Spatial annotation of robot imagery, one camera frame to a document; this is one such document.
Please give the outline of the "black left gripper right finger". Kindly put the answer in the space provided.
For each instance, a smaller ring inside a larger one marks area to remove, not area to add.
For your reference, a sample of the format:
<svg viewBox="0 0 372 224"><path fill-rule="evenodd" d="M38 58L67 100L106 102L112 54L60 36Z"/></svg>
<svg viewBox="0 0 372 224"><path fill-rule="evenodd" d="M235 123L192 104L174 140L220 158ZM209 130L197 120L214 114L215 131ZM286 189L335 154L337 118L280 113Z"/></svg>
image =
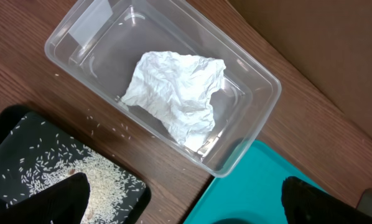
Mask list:
<svg viewBox="0 0 372 224"><path fill-rule="evenodd" d="M281 203L288 224L372 224L371 216L295 176L283 181Z"/></svg>

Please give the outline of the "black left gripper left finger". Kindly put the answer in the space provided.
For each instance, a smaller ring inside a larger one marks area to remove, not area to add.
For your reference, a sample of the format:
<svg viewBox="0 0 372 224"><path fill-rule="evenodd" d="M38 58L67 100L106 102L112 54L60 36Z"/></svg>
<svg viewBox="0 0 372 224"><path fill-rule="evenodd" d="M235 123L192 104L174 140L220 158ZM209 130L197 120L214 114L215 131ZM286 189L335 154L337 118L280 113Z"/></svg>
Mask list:
<svg viewBox="0 0 372 224"><path fill-rule="evenodd" d="M15 205L0 200L0 224L80 223L89 198L87 176L76 173Z"/></svg>

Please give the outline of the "white napkin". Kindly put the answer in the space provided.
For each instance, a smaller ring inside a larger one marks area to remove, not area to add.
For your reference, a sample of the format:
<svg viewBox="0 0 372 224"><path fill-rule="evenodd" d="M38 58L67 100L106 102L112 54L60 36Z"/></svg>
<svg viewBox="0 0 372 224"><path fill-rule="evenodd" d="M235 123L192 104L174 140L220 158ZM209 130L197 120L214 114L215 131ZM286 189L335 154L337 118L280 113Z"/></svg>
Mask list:
<svg viewBox="0 0 372 224"><path fill-rule="evenodd" d="M175 142L196 152L215 127L210 100L222 86L225 68L222 59L146 52L121 102L146 110Z"/></svg>

